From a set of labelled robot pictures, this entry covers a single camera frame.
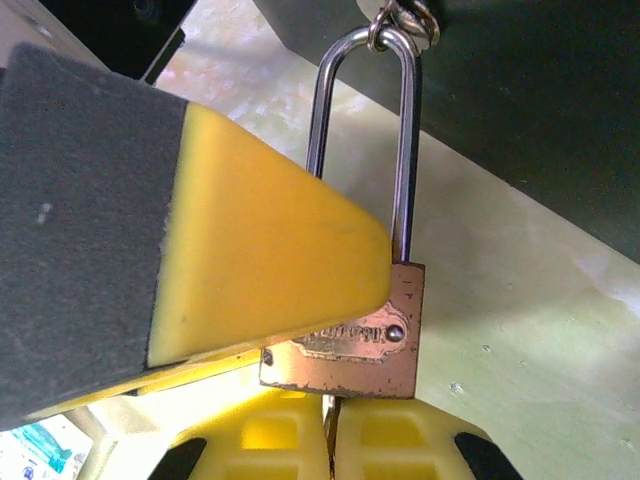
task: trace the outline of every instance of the metal ring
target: metal ring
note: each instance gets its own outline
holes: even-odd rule
[[[380,35],[380,30],[382,30],[385,22],[389,19],[393,3],[394,0],[387,0],[385,6],[378,11],[376,16],[373,17],[373,20],[369,24],[367,48],[374,53],[384,52],[385,50],[387,50],[387,47],[385,47],[378,41],[378,36]]]

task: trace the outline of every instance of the silver shackle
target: silver shackle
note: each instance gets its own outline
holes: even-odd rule
[[[420,133],[420,93],[422,87],[420,50],[407,33],[394,26],[384,25],[376,34],[376,41],[392,50],[400,58],[402,67],[400,134],[391,239],[393,262],[408,262]],[[349,53],[358,47],[367,45],[367,42],[371,40],[370,35],[369,27],[353,30],[335,42],[320,62],[311,111],[311,132],[307,151],[307,170],[316,177],[322,177],[324,169],[331,100],[338,68]]]

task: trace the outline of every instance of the gray foam block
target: gray foam block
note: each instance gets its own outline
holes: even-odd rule
[[[186,104],[14,49],[0,90],[0,430],[147,370]]]

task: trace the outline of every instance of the brass padlock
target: brass padlock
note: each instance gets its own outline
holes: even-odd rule
[[[409,262],[420,124],[420,51],[403,31],[385,28],[377,41],[402,65],[402,102],[392,219],[392,282],[387,303],[358,320],[273,345],[262,352],[263,385],[339,397],[411,398],[415,394],[424,265]],[[354,31],[320,63],[311,116],[307,170],[322,177],[336,72],[371,32]]]

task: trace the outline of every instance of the black object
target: black object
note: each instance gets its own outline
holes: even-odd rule
[[[454,441],[476,480],[522,480],[495,443],[468,432],[457,434]]]
[[[368,23],[355,0],[254,0],[318,64]],[[423,55],[422,129],[640,263],[640,2],[438,0]],[[339,77],[398,112],[393,54]]]
[[[204,438],[192,438],[169,450],[147,480],[189,480],[207,446]]]
[[[0,90],[0,431],[152,371],[186,106],[14,49]]]
[[[195,0],[40,0],[110,70],[153,84]]]

